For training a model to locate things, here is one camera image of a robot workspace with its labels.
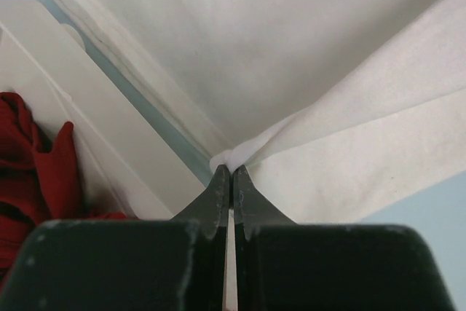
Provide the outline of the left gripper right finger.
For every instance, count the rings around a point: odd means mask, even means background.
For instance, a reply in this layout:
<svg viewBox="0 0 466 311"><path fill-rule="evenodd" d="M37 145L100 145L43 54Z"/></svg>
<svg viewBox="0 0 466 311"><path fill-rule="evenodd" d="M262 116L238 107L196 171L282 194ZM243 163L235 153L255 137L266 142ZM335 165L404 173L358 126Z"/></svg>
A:
<svg viewBox="0 0 466 311"><path fill-rule="evenodd" d="M262 227L294 227L296 222L277 209L253 184L244 165L232 176L232 204L237 263L237 301L240 310L297 310L299 299L290 287L263 289L261 252L256 235Z"/></svg>

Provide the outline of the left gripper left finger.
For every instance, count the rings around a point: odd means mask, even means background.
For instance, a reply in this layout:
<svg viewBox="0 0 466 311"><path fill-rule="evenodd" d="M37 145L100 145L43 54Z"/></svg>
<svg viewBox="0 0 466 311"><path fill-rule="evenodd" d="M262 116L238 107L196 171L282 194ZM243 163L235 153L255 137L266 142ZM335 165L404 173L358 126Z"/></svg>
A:
<svg viewBox="0 0 466 311"><path fill-rule="evenodd" d="M188 266L178 298L180 310L222 310L231 175L219 165L206 189L172 219L189 234Z"/></svg>

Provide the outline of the cream white t shirt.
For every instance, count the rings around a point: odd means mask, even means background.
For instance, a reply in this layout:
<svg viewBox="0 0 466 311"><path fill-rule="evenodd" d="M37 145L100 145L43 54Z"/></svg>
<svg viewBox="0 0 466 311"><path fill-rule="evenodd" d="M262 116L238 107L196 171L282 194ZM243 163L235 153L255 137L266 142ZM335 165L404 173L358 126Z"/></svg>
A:
<svg viewBox="0 0 466 311"><path fill-rule="evenodd" d="M465 171L465 0L56 0L212 166L302 223Z"/></svg>

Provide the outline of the dark red t shirt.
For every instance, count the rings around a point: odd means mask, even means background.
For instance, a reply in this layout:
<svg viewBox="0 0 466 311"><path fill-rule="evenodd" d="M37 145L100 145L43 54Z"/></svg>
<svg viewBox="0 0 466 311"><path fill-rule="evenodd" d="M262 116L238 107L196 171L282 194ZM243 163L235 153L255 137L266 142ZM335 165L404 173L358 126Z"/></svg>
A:
<svg viewBox="0 0 466 311"><path fill-rule="evenodd" d="M121 212L88 209L79 175L74 125L53 141L15 92L1 94L1 282L5 283L29 234L55 219L125 219Z"/></svg>

